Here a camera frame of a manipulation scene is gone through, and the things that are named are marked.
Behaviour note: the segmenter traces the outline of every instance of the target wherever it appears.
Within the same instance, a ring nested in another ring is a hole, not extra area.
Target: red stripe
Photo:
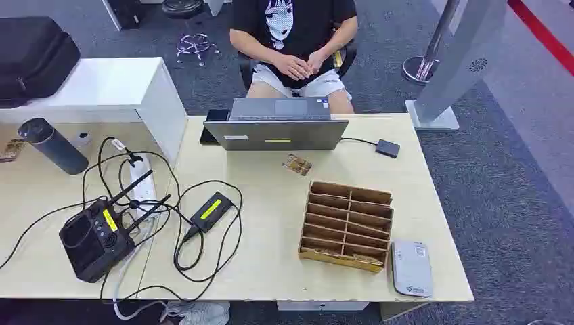
[[[530,29],[538,41],[574,76],[574,56],[572,53],[554,37],[521,0],[508,0],[508,5],[526,24],[526,27]]]

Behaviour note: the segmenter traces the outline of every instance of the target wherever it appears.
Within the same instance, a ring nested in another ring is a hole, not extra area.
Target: wooden organizer
[[[379,272],[389,254],[391,201],[389,192],[311,183],[299,257]]]

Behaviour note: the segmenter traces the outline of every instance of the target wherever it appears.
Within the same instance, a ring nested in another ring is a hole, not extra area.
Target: yellow label
[[[291,142],[291,139],[270,139],[265,140],[265,142]]]
[[[340,68],[343,65],[343,58],[340,51],[335,52],[335,67]]]
[[[215,208],[217,208],[220,204],[221,204],[221,200],[217,199],[217,201],[215,201],[211,205],[211,207],[209,207],[209,209],[207,209],[205,212],[203,212],[203,214],[201,215],[201,220],[207,219],[207,217],[209,217],[209,215],[213,212],[213,210],[215,210]]]
[[[106,218],[106,222],[108,223],[108,225],[110,225],[110,228],[112,228],[112,231],[115,232],[118,229],[118,226],[116,225],[116,223],[112,219],[112,216],[110,215],[110,213],[108,212],[107,209],[104,210],[104,218]]]

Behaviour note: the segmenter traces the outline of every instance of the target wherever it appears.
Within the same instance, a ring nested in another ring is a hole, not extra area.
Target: speaker grille
[[[480,72],[480,71],[486,69],[487,66],[488,66],[488,60],[486,58],[479,58],[479,59],[472,61],[472,63],[468,67],[468,71]]]
[[[118,236],[114,233],[109,234],[107,237],[104,238],[104,247],[105,248],[112,248],[116,242],[118,241]]]

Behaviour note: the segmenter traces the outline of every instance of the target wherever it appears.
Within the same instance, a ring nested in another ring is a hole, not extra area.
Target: stand base
[[[403,76],[408,81],[412,81],[419,85],[426,85],[433,77],[435,71],[439,68],[441,62],[438,60],[433,60],[433,65],[430,67],[430,71],[428,72],[428,75],[424,80],[418,79],[416,77],[416,73],[418,72],[421,63],[422,63],[422,56],[413,56],[412,58],[406,59],[405,62],[403,62]]]
[[[449,106],[439,117],[435,118],[430,122],[420,122],[418,116],[416,115],[416,109],[414,102],[416,100],[406,100],[405,106],[407,106],[407,111],[411,116],[413,126],[415,130],[418,131],[458,131],[458,121],[452,107]]]

